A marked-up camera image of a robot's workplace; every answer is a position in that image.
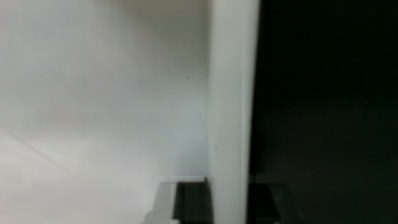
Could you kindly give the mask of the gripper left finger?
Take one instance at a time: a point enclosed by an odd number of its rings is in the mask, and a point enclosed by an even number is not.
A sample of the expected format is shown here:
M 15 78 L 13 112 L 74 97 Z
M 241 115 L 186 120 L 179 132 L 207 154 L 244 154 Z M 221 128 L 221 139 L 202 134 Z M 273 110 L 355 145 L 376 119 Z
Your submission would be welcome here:
M 209 186 L 205 182 L 163 182 L 141 224 L 209 224 Z

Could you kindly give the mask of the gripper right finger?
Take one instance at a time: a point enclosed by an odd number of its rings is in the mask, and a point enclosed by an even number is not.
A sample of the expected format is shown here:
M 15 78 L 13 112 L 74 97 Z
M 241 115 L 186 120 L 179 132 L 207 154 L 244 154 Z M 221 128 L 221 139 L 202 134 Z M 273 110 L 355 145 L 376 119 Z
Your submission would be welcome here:
M 248 186 L 246 224 L 292 224 L 296 212 L 284 185 L 252 183 Z

